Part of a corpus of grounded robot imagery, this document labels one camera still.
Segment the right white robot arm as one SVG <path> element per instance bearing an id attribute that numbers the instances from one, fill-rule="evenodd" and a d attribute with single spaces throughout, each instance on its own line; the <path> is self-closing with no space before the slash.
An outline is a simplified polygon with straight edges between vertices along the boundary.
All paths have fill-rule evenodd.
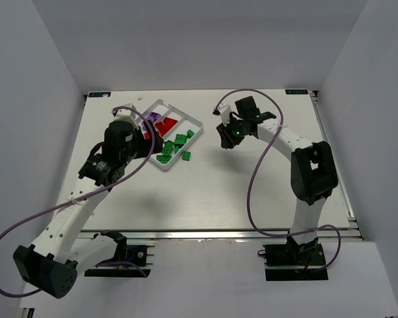
<path id="1" fill-rule="evenodd" d="M 247 136 L 267 143 L 290 162 L 290 184 L 296 196 L 293 224 L 287 238 L 287 256 L 303 261 L 317 244 L 322 208 L 338 186 L 338 175 L 330 145 L 311 142 L 284 125 L 282 112 L 262 112 L 252 96 L 235 102 L 236 110 L 219 104 L 213 114 L 221 118 L 217 131 L 223 149 L 233 149 Z"/>

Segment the purple arched lego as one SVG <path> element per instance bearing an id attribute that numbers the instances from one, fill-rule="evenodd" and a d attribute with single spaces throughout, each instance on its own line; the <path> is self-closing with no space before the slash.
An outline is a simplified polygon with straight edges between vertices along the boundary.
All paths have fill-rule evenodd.
<path id="1" fill-rule="evenodd" d="M 161 114 L 156 113 L 156 112 L 150 112 L 148 114 L 148 118 L 152 121 L 157 121 L 161 117 Z"/>

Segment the red lego brick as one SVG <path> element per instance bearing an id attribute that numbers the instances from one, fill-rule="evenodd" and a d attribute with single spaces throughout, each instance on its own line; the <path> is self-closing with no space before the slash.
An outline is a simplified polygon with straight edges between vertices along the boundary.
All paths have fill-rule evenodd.
<path id="1" fill-rule="evenodd" d="M 168 132 L 168 129 L 163 122 L 157 122 L 155 124 L 155 128 L 161 137 L 163 137 Z"/>
<path id="2" fill-rule="evenodd" d="M 170 118 L 170 117 L 166 117 L 163 120 L 163 125 L 167 128 L 167 129 L 171 129 L 173 126 L 175 126 L 175 124 L 177 124 L 177 120 Z"/>

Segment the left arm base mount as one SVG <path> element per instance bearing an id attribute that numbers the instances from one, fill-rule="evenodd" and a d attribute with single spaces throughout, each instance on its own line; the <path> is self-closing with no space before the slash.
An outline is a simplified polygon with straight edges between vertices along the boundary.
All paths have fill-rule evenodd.
<path id="1" fill-rule="evenodd" d="M 117 231 L 102 231 L 94 238 L 109 238 L 115 244 L 115 252 L 111 258 L 106 258 L 92 269 L 84 272 L 85 277 L 94 278 L 147 278 L 151 273 L 152 262 L 148 261 L 151 255 L 151 246 L 145 244 L 130 245 L 127 237 Z"/>

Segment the green lego two-by-two brick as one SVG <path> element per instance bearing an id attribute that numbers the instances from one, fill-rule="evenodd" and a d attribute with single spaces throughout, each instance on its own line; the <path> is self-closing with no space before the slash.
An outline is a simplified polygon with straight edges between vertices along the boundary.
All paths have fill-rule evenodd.
<path id="1" fill-rule="evenodd" d="M 186 140 L 175 140 L 174 145 L 177 147 L 183 147 L 186 144 Z"/>

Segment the green long lego brick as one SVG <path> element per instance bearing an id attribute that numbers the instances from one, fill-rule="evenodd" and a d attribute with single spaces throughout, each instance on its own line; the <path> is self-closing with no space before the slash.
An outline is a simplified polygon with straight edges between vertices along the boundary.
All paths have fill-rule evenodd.
<path id="1" fill-rule="evenodd" d="M 174 142 L 171 140 L 166 141 L 162 149 L 162 154 L 165 156 L 170 156 L 173 148 L 174 148 Z"/>

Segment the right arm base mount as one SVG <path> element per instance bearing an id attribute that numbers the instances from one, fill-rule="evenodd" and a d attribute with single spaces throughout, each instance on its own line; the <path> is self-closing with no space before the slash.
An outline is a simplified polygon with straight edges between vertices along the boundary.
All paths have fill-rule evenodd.
<path id="1" fill-rule="evenodd" d="M 267 282 L 300 282 L 328 280 L 326 259 L 321 244 L 298 260 L 290 255 L 285 244 L 267 244 L 257 252 L 264 259 Z"/>

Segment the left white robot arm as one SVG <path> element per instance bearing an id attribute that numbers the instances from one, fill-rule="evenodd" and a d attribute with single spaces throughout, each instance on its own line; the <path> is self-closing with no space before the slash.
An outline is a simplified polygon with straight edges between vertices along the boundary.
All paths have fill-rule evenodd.
<path id="1" fill-rule="evenodd" d="M 22 279 L 39 290 L 60 299 L 73 287 L 76 278 L 99 264 L 118 266 L 129 260 L 127 239 L 117 231 L 104 230 L 85 247 L 72 246 L 134 159 L 159 153 L 164 141 L 152 122 L 146 123 L 149 138 L 127 121 L 113 121 L 104 140 L 91 150 L 78 172 L 67 207 L 60 208 L 51 222 L 30 246 L 18 246 L 13 259 Z"/>

